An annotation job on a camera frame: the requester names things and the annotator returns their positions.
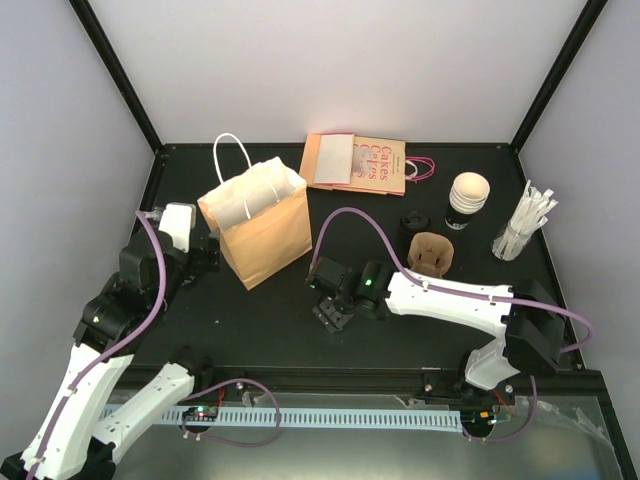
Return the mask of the orange paper bag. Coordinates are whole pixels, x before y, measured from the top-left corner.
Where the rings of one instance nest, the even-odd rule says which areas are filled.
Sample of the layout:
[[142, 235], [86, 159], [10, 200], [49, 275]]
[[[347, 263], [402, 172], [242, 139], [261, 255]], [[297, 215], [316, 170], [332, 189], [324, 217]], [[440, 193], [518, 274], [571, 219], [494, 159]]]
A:
[[307, 182], [276, 156], [247, 163], [245, 171], [225, 180], [217, 148], [220, 140], [238, 138], [221, 133], [212, 147], [219, 185], [197, 201], [206, 224], [219, 235], [220, 250], [248, 290], [287, 267], [312, 248]]

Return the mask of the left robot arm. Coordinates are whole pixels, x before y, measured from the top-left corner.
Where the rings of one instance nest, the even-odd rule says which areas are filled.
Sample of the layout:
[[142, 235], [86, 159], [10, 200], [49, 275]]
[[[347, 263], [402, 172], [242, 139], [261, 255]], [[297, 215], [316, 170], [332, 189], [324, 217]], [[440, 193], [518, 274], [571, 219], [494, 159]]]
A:
[[[119, 254], [119, 270], [89, 301], [74, 333], [58, 399], [31, 444], [4, 459], [6, 479], [110, 479], [135, 441], [170, 406], [190, 396], [207, 397], [215, 376], [209, 357], [183, 346], [122, 407], [108, 418], [101, 413], [116, 383], [131, 365], [143, 338], [124, 339], [147, 316], [164, 317], [178, 290], [218, 270], [218, 240], [196, 239], [187, 251], [169, 234], [133, 235]], [[122, 345], [110, 358], [103, 355]]]

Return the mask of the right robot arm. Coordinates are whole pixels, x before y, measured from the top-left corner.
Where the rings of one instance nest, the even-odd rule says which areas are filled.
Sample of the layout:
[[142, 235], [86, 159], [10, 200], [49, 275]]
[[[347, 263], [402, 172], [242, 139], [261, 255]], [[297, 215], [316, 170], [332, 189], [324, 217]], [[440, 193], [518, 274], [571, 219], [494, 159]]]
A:
[[354, 317], [429, 317], [480, 331], [490, 341], [462, 360], [454, 379], [457, 396], [476, 403], [500, 383], [518, 375], [551, 377], [560, 370], [564, 318], [520, 305], [508, 285], [495, 287], [400, 272], [371, 261], [363, 270], [319, 258], [306, 284], [322, 294], [314, 314], [331, 332]]

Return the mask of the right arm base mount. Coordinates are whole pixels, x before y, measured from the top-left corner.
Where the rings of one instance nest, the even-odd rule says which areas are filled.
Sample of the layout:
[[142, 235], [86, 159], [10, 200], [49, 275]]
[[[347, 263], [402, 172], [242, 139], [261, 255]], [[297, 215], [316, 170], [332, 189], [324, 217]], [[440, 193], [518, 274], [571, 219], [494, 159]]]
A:
[[468, 383], [464, 375], [454, 370], [426, 370], [421, 374], [421, 385], [413, 394], [428, 405], [463, 407], [493, 407], [515, 405], [513, 393], [505, 390], [506, 384], [484, 390]]

